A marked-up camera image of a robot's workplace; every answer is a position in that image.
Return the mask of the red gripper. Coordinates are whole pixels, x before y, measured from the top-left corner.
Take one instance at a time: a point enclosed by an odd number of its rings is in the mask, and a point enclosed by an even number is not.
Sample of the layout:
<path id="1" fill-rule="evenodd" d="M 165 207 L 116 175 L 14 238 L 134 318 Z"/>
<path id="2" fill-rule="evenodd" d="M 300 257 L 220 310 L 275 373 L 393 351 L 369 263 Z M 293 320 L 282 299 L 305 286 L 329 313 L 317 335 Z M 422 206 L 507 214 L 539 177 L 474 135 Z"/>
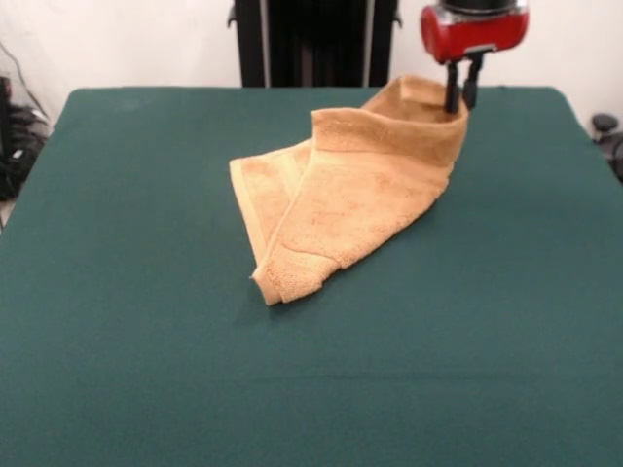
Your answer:
<path id="1" fill-rule="evenodd" d="M 425 50 L 440 64 L 447 63 L 444 109 L 458 111 L 458 63 L 470 61 L 462 88 L 468 109 L 476 105 L 478 80 L 484 62 L 479 52 L 501 52 L 518 46 L 524 39 L 530 20 L 527 5 L 516 5 L 496 15 L 465 15 L 442 5 L 429 5 L 421 11 L 421 38 Z"/>

